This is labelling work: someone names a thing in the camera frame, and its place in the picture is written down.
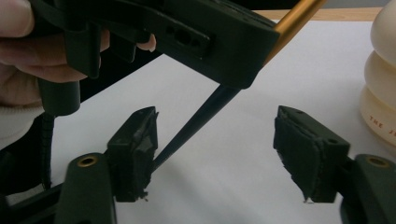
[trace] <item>white table surface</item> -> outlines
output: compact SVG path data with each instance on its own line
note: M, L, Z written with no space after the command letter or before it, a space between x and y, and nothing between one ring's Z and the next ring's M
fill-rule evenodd
M359 112L371 24L309 22L249 89L153 174L148 202L116 204L119 223L341 223L340 195L336 203L304 203L272 148L274 118L279 105L301 109L351 143L351 158L368 153L395 161ZM160 112L158 154L217 86L161 56L93 96L56 119L54 183L64 181L67 163L104 152L121 124L151 105Z

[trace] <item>finger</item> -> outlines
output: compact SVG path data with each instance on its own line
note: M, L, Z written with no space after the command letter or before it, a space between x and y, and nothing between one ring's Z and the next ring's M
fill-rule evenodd
M0 74L0 105L17 106L40 102L36 77L2 64Z
M0 0L0 36L28 35L34 26L35 19L29 1Z
M109 32L101 35L101 48L109 46ZM0 42L0 62L12 65L55 66L66 64L64 36L48 35L39 38L2 40Z
M155 39L155 35L151 35L147 43L138 43L136 45L142 50L149 50L150 52L152 52L155 50L157 40Z
M79 81L86 77L66 64L56 66L17 65L16 67L24 73L56 83Z

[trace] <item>white object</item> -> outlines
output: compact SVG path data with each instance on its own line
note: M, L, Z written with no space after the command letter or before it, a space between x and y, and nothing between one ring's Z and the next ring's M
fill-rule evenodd
M362 91L361 114L396 155L396 135L392 136L396 129L396 0L390 1L375 17L371 40L375 52L365 65L368 90ZM373 124L373 119L384 128Z

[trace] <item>screw hole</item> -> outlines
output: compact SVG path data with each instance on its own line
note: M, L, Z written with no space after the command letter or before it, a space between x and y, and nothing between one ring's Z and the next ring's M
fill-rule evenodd
M376 167L380 167L380 168L388 168L389 167L389 163L387 161L384 161L378 157L367 157L367 161Z
M334 140L334 139L329 139L328 140L330 143L332 143L332 144L337 144L338 143L338 141L337 140Z
M174 35L175 34L175 28L173 28L172 26L168 26L166 27L166 31L165 31L168 35Z
M201 43L198 40L194 39L191 41L191 46L195 49L198 49L201 47Z
M97 161L98 161L98 159L94 156L84 157L78 161L78 166L79 167L89 167L89 166L96 164Z
M175 39L181 45L189 45L191 42L190 34L184 30L177 30L175 33Z

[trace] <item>brass insert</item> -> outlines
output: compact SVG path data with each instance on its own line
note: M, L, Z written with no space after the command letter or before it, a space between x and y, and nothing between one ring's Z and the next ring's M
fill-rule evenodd
M366 160L373 166L376 166L379 168L389 168L390 167L390 165L387 161L385 161L384 159L379 158L379 157L367 156Z
M98 162L97 157L95 156L86 156L84 158L81 158L81 160L78 161L77 166L79 167L89 167Z

